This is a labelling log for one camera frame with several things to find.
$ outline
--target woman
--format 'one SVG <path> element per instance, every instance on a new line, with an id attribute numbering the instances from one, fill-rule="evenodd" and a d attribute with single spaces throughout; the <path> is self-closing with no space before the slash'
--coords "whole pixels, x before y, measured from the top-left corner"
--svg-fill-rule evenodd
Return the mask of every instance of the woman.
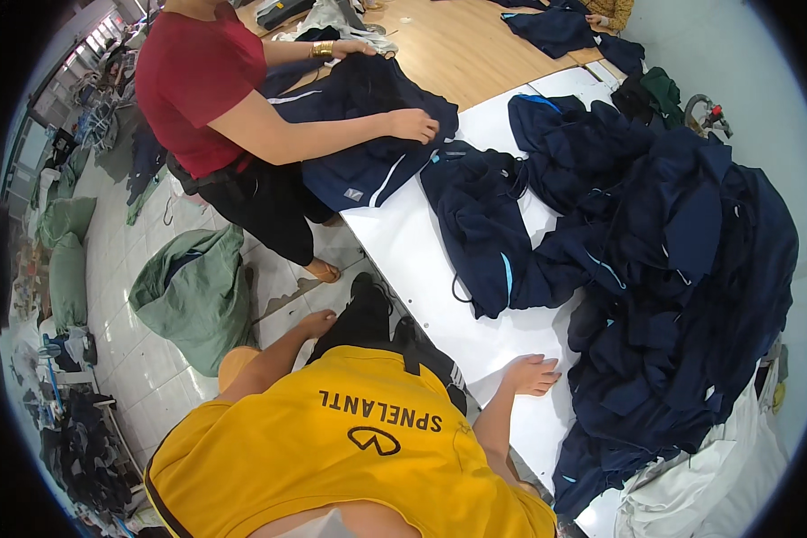
<path id="1" fill-rule="evenodd" d="M 220 0 L 168 0 L 143 43 L 138 104 L 158 141 L 198 180 L 228 221 L 323 282 L 338 268 L 314 257 L 305 217 L 336 215 L 302 184 L 299 162 L 381 136 L 427 144 L 439 124 L 423 110 L 290 124 L 256 88 L 269 65 L 318 56 L 374 55 L 361 41 L 263 42 Z"/>
<path id="2" fill-rule="evenodd" d="M 608 27 L 611 30 L 624 30 L 627 18 L 631 16 L 633 0 L 582 0 L 593 15 L 587 15 L 589 24 Z"/>
<path id="3" fill-rule="evenodd" d="M 413 339 L 411 318 L 390 341 L 370 274 L 350 296 L 340 317 L 316 312 L 266 350 L 230 351 L 221 395 L 161 442 L 144 485 L 173 534 L 553 538 L 555 514 L 507 461 L 515 396 L 546 394 L 557 361 L 512 364 L 470 425 L 453 361 Z"/>

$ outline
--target gold bracelet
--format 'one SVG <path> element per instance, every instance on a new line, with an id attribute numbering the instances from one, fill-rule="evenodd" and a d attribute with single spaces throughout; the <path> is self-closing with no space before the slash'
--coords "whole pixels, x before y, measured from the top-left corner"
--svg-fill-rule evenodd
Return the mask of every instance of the gold bracelet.
<path id="1" fill-rule="evenodd" d="M 320 56 L 331 56 L 332 46 L 334 41 L 317 41 L 311 47 L 311 56 L 309 58 L 317 58 Z"/>

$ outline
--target red t-shirt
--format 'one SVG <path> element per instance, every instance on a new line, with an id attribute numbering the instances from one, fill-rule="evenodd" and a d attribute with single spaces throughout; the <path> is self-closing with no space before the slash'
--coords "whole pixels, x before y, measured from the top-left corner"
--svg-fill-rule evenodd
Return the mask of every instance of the red t-shirt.
<path id="1" fill-rule="evenodd" d="M 224 2 L 214 22 L 164 11 L 143 43 L 135 70 L 140 110 L 158 141 L 195 178 L 243 152 L 206 126 L 266 78 L 263 42 Z"/>

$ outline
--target yellow t-shirt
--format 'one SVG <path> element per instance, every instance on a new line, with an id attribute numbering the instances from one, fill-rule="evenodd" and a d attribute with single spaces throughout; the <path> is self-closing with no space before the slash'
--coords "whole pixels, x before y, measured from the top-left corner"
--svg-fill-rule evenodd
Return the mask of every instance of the yellow t-shirt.
<path id="1" fill-rule="evenodd" d="M 361 499 L 425 537 L 552 538 L 552 510 L 488 467 L 436 376 L 403 368 L 396 353 L 340 346 L 265 393 L 204 403 L 153 456 L 151 499 L 193 536 L 242 538 Z"/>

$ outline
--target white table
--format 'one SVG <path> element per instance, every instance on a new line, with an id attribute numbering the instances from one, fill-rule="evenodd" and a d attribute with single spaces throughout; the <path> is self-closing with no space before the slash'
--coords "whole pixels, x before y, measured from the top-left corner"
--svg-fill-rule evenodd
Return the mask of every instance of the white table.
<path id="1" fill-rule="evenodd" d="M 609 103 L 610 93 L 586 69 L 553 73 L 461 113 L 457 138 L 479 150 L 492 148 L 525 156 L 517 149 L 508 123 L 508 99 L 513 95 L 576 95 L 589 106 L 598 99 Z M 555 228 L 557 214 L 528 192 L 518 203 L 533 246 L 537 246 Z M 468 303 L 452 297 L 454 269 L 418 178 L 411 178 L 381 208 L 347 210 L 343 218 L 434 345 L 457 362 L 480 404 L 492 398 L 503 370 L 517 356 L 543 353 L 558 357 L 557 371 L 563 373 L 577 361 L 578 354 L 568 349 L 566 340 L 579 294 L 560 308 L 506 310 L 497 319 L 479 320 Z M 511 445 L 551 491 L 553 469 L 573 419 L 565 376 L 543 398 L 517 397 Z M 619 492 L 609 490 L 592 501 L 577 524 L 590 538 L 612 538 L 618 506 Z"/>

